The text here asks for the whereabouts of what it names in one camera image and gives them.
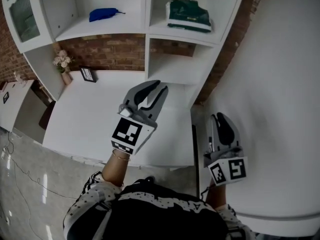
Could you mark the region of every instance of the brick wall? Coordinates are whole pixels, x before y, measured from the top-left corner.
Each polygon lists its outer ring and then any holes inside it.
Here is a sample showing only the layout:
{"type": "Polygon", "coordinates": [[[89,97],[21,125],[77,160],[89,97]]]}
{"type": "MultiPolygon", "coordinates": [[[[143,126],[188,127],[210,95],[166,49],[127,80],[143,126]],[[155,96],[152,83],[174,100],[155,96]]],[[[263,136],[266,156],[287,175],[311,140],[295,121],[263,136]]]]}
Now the brick wall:
{"type": "Polygon", "coordinates": [[[37,79],[11,36],[1,0],[0,7],[0,81],[16,81],[15,71],[19,72],[25,80],[37,79]]]}
{"type": "MultiPolygon", "coordinates": [[[[53,45],[56,53],[60,49],[73,57],[71,71],[79,66],[95,70],[145,70],[144,34],[102,34],[59,41],[53,45]]],[[[196,45],[187,42],[152,39],[151,53],[192,56],[196,45]]]]}
{"type": "Polygon", "coordinates": [[[245,37],[252,17],[256,13],[260,0],[242,0],[230,32],[223,44],[221,52],[203,85],[195,104],[203,104],[219,83],[221,77],[232,61],[241,41],[245,37]]]}

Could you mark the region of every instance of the sleeve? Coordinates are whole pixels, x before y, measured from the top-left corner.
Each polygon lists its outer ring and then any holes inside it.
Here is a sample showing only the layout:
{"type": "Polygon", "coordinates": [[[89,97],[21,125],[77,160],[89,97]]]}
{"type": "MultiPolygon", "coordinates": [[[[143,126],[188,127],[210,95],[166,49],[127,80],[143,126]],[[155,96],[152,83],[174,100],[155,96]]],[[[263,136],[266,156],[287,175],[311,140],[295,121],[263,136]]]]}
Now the sleeve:
{"type": "Polygon", "coordinates": [[[91,175],[64,217],[64,238],[100,239],[111,215],[111,201],[120,192],[120,187],[103,179],[101,171],[91,175]]]}
{"type": "Polygon", "coordinates": [[[256,239],[256,235],[252,230],[241,223],[237,219],[236,212],[230,207],[230,205],[225,204],[215,209],[222,219],[225,221],[228,227],[228,234],[226,235],[226,240],[252,240],[256,239]]]}

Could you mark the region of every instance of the picture frame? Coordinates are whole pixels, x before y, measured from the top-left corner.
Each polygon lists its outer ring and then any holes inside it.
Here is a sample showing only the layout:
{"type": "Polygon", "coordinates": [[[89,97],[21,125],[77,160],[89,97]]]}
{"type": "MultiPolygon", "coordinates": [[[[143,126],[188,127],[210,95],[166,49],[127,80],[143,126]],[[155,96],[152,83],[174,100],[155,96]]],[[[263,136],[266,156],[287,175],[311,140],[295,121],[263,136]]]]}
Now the picture frame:
{"type": "Polygon", "coordinates": [[[80,72],[81,72],[81,75],[82,75],[84,81],[92,82],[92,83],[97,82],[97,78],[96,78],[91,67],[79,66],[79,68],[80,68],[80,72]]]}
{"type": "Polygon", "coordinates": [[[5,95],[3,96],[3,104],[5,104],[8,99],[9,99],[9,92],[6,92],[5,95]]]}

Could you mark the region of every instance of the bracelet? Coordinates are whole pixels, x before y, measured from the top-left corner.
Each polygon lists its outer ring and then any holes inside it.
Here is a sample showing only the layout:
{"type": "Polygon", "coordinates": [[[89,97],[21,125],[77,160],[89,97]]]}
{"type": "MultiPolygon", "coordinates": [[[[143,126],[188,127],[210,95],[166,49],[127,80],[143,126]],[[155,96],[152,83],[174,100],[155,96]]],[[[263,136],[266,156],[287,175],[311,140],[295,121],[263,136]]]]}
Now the bracelet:
{"type": "Polygon", "coordinates": [[[116,158],[118,158],[118,159],[120,159],[120,160],[122,160],[122,161],[130,161],[131,159],[129,158],[129,159],[125,159],[125,158],[122,158],[122,157],[119,157],[119,156],[117,156],[115,153],[114,153],[114,150],[112,150],[112,155],[114,156],[114,157],[116,157],[116,158]]]}

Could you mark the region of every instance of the blue pouch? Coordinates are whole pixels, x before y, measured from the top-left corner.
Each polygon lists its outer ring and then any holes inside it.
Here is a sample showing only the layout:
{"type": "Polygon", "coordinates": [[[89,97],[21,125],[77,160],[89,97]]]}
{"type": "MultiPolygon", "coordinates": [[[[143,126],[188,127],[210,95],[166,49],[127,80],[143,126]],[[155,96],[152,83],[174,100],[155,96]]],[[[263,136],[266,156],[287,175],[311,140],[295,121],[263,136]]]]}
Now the blue pouch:
{"type": "Polygon", "coordinates": [[[125,14],[124,12],[118,11],[118,9],[116,9],[116,8],[95,9],[92,12],[90,12],[89,22],[109,19],[118,13],[125,14]]]}

